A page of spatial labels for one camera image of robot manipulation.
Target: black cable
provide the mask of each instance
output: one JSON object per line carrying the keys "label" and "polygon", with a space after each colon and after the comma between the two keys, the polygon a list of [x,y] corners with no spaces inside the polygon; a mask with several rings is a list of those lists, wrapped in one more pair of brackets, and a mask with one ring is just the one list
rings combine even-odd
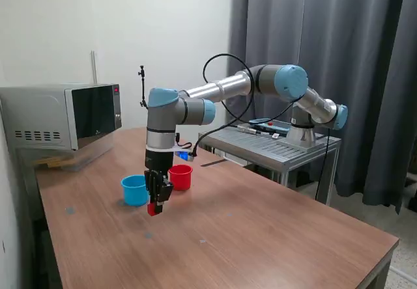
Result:
{"label": "black cable", "polygon": [[[250,72],[250,70],[248,69],[248,67],[244,64],[244,66],[245,66],[245,68],[249,71],[249,73],[250,74],[252,74],[251,72]],[[203,79],[204,79],[204,81],[206,82],[206,83],[208,83],[209,81],[207,81],[207,78],[206,78],[206,67],[207,67],[207,62],[206,62],[206,64],[204,65],[204,68],[203,68]],[[279,115],[277,115],[276,117],[273,117],[273,118],[270,118],[270,119],[268,119],[268,120],[265,120],[265,121],[262,121],[262,122],[257,122],[257,123],[251,123],[251,122],[246,122],[245,120],[242,120],[241,118],[239,119],[239,121],[241,121],[241,122],[243,122],[243,123],[246,123],[246,124],[264,124],[264,123],[268,123],[268,122],[270,122],[270,121],[272,121],[272,120],[275,120],[276,118],[279,118],[280,116],[282,116],[282,114],[284,114],[284,112],[286,112],[286,110],[288,110],[295,102],[297,102],[297,101],[299,101],[301,98],[302,98],[303,96],[301,96],[301,97],[299,97],[299,98],[297,98],[296,100],[294,100],[293,102],[291,102],[290,103],[290,105],[287,107],[287,108],[285,108],[285,110],[284,111],[282,111]],[[226,109],[226,111],[233,117],[233,118],[236,118],[236,116],[232,113],[232,111],[230,111],[229,110],[229,108],[227,108],[227,106],[226,106],[226,104],[224,103],[224,102],[221,102],[222,103],[222,105],[224,106],[224,109]],[[256,113],[255,113],[255,110],[253,110],[253,115],[254,115],[254,118],[256,118]]]}
{"label": "black cable", "polygon": [[182,149],[190,149],[191,147],[193,147],[193,144],[190,143],[189,141],[185,144],[177,143],[177,145],[178,147],[181,147]]}
{"label": "black cable", "polygon": [[321,176],[323,175],[324,171],[324,164],[326,163],[327,158],[327,152],[328,152],[328,141],[330,139],[330,128],[327,129],[327,144],[326,144],[326,152],[324,153],[324,159],[323,159],[323,165],[321,166],[321,172],[319,177],[319,183],[317,184],[317,190],[315,191],[315,200],[317,201],[317,195],[319,194],[319,188],[320,188],[320,182],[321,182]]}
{"label": "black cable", "polygon": [[198,140],[194,144],[194,148],[193,148],[193,152],[192,152],[192,156],[194,156],[194,157],[197,156],[197,146],[204,137],[206,137],[207,135],[210,135],[211,133],[214,133],[216,131],[220,131],[220,130],[232,125],[236,121],[240,120],[241,117],[243,117],[243,115],[246,113],[246,111],[249,109],[250,105],[252,104],[253,96],[255,94],[255,78],[253,77],[252,72],[250,71],[249,67],[246,65],[246,63],[241,58],[239,58],[235,55],[232,55],[231,53],[219,53],[219,54],[211,57],[204,65],[204,68],[203,68],[204,76],[205,76],[205,70],[206,70],[207,65],[210,62],[212,62],[215,58],[218,58],[218,57],[232,57],[232,58],[236,59],[237,61],[239,61],[245,67],[245,69],[247,69],[247,71],[249,73],[249,78],[250,78],[250,100],[249,100],[249,103],[246,106],[245,110],[243,110],[243,112],[238,117],[234,117],[235,118],[234,120],[216,128],[214,130],[208,131],[208,132],[202,134],[202,136],[200,136],[200,138],[198,138]]}

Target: microwave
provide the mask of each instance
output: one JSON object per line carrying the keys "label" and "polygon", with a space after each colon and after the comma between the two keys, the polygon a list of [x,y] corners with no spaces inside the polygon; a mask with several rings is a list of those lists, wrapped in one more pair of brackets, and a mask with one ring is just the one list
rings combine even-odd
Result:
{"label": "microwave", "polygon": [[16,148],[78,150],[122,126],[118,84],[2,87],[0,103]]}

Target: red cup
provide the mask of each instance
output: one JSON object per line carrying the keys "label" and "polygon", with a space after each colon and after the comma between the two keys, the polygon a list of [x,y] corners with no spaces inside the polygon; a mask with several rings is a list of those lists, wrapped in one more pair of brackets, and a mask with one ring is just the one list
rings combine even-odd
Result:
{"label": "red cup", "polygon": [[175,190],[188,190],[191,187],[191,172],[193,168],[189,165],[178,164],[168,170],[169,180]]}

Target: red object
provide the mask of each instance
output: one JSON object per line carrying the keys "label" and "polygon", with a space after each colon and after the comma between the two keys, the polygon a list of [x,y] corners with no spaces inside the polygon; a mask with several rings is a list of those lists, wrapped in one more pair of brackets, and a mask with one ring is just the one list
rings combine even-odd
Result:
{"label": "red object", "polygon": [[193,168],[189,165],[178,164],[168,170],[169,181],[174,185],[175,190],[188,190],[191,187],[191,172]]}
{"label": "red object", "polygon": [[147,207],[148,207],[148,214],[149,214],[150,216],[154,216],[154,215],[156,215],[156,213],[155,213],[155,202],[151,202],[151,203],[149,203],[149,204],[147,205]]}

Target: tiled floor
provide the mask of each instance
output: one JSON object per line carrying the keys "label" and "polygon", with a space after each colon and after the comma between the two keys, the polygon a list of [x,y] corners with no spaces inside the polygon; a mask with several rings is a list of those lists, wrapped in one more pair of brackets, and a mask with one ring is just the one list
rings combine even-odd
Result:
{"label": "tiled floor", "polygon": [[[300,192],[314,197],[316,188],[317,185],[312,184],[302,187]],[[417,184],[406,188],[405,203],[408,203],[409,197],[415,194],[416,188]],[[400,239],[399,246],[394,252],[391,264],[417,278],[417,213],[403,207],[400,214],[397,215],[393,206],[389,208],[385,206],[366,206],[362,204],[361,194],[342,198],[337,195],[336,190],[333,190],[331,206],[397,236]],[[385,288],[417,289],[417,286],[390,271]]]}

